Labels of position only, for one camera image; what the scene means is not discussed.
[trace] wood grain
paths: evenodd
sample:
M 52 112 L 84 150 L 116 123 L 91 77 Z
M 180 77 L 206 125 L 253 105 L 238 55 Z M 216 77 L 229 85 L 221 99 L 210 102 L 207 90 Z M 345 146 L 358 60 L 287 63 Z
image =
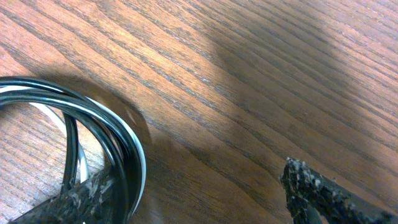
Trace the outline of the wood grain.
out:
M 15 0 L 0 75 L 51 80 L 124 118 L 148 176 L 135 223 L 289 223 L 286 157 L 398 214 L 398 2 Z M 0 223 L 60 189 L 65 137 L 2 108 Z M 103 153 L 82 126 L 90 171 Z

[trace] wooden surface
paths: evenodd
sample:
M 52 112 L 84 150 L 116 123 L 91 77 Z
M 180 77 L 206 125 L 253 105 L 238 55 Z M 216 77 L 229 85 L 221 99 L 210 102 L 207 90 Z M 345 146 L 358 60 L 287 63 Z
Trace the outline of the wooden surface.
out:
M 132 223 L 290 223 L 288 156 L 397 214 L 397 39 L 396 0 L 3 0 L 0 75 L 133 126 L 148 174 Z M 66 140 L 28 105 L 0 121 L 5 223 L 58 193 Z

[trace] white cable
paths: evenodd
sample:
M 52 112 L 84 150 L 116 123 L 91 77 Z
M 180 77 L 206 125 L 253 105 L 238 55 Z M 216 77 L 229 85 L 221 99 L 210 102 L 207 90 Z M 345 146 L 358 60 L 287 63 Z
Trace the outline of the white cable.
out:
M 16 90 L 30 90 L 33 89 L 31 87 L 26 86 L 6 86 L 0 88 L 0 93 L 5 93 L 7 91 L 16 91 Z M 65 122 L 61 119 L 57 113 L 51 110 L 48 106 L 40 104 L 40 103 L 29 103 L 32 106 L 36 107 L 37 109 L 41 110 L 44 114 L 46 114 L 52 122 L 61 130 L 61 132 L 67 136 L 67 127 L 65 126 Z M 78 159 L 80 163 L 80 183 L 84 182 L 88 179 L 88 164 L 85 152 L 82 146 L 79 143 L 79 150 L 78 150 Z
M 105 110 L 106 112 L 111 114 L 114 118 L 116 118 L 124 126 L 124 128 L 126 128 L 127 132 L 130 134 L 132 140 L 134 141 L 134 144 L 136 145 L 136 148 L 138 150 L 139 160 L 141 161 L 142 179 L 141 179 L 141 190 L 140 190 L 139 196 L 138 196 L 138 202 L 137 202 L 136 207 L 134 208 L 134 210 L 132 210 L 132 212 L 134 212 L 137 209 L 137 206 L 138 206 L 138 204 L 139 204 L 139 202 L 141 200 L 142 194 L 144 193 L 144 187 L 145 187 L 145 181 L 146 181 L 146 175 L 147 175 L 147 165 L 146 165 L 144 150 L 143 150 L 143 148 L 141 146 L 141 142 L 137 138 L 137 136 L 134 133 L 134 131 L 130 128 L 130 126 L 123 119 L 121 119 L 116 113 L 114 113 L 109 108 L 107 108 L 106 106 L 102 105 L 101 103 L 98 103 L 97 101 L 95 101 L 95 100 L 93 100 L 93 99 L 91 99 L 89 97 L 87 97 L 87 98 L 89 100 L 91 100 L 93 103 L 95 103 L 96 105 L 98 105 L 102 110 Z
M 0 88 L 0 93 L 4 93 L 7 91 L 28 90 L 28 89 L 32 89 L 32 88 L 25 87 L 25 86 L 7 86 L 7 87 Z M 137 201 L 136 207 L 133 210 L 131 210 L 131 213 L 129 214 L 129 216 L 131 216 L 132 213 L 137 209 L 137 206 L 138 206 L 139 202 L 141 201 L 142 194 L 144 193 L 144 187 L 145 187 L 145 181 L 146 181 L 146 160 L 145 160 L 144 150 L 142 148 L 142 145 L 141 145 L 139 139 L 137 138 L 136 134 L 134 133 L 134 131 L 130 128 L 130 126 L 122 118 L 120 118 L 116 113 L 114 113 L 109 108 L 102 105 L 101 103 L 98 103 L 97 101 L 95 101 L 87 96 L 86 96 L 86 98 L 91 100 L 93 103 L 98 105 L 102 110 L 105 110 L 110 115 L 112 115 L 117 121 L 119 121 L 124 126 L 124 128 L 126 128 L 128 133 L 130 134 L 130 136 L 131 136 L 132 140 L 134 141 L 134 144 L 136 145 L 136 148 L 138 150 L 138 155 L 139 155 L 139 159 L 141 162 L 141 171 L 142 171 L 141 189 L 140 189 L 140 193 L 138 196 L 138 201 Z M 52 111 L 48 106 L 42 105 L 40 103 L 31 103 L 31 105 L 33 105 L 36 108 L 43 111 L 43 113 L 45 113 L 58 126 L 58 128 L 66 135 L 67 132 L 66 132 L 65 123 L 54 111 Z M 88 166 L 87 166 L 87 160 L 86 160 L 84 150 L 80 146 L 80 144 L 79 144 L 78 152 L 79 152 L 78 155 L 79 155 L 79 161 L 80 161 L 80 182 L 83 182 L 84 180 L 86 180 L 88 178 Z

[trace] black cable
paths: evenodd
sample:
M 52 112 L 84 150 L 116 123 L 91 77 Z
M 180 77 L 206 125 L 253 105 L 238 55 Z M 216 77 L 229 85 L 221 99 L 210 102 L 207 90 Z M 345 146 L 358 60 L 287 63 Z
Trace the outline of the black cable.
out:
M 2 77 L 0 87 L 2 86 L 26 86 L 34 89 L 0 93 L 0 106 L 22 102 L 41 103 L 63 112 L 67 127 L 67 158 L 62 193 L 71 189 L 76 179 L 76 120 L 93 133 L 103 147 L 119 183 L 116 202 L 120 203 L 116 203 L 114 209 L 118 212 L 114 212 L 113 220 L 116 223 L 126 223 L 132 209 L 138 203 L 142 182 L 141 161 L 136 145 L 126 128 L 86 97 L 57 84 L 36 78 Z

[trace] black and white wire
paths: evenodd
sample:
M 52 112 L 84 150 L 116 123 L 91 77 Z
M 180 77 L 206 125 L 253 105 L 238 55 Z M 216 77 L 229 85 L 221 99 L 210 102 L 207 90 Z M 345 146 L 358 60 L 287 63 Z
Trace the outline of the black and white wire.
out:
M 144 151 L 129 125 L 104 105 L 60 85 L 36 78 L 0 77 L 0 106 L 21 102 L 43 111 L 67 136 L 62 190 L 72 187 L 78 160 L 80 181 L 89 174 L 84 150 L 78 142 L 76 120 L 93 133 L 120 179 L 118 192 L 122 203 L 117 209 L 124 211 L 124 215 L 118 216 L 118 223 L 126 223 L 141 200 L 146 181 Z M 49 106 L 60 109 L 65 121 Z

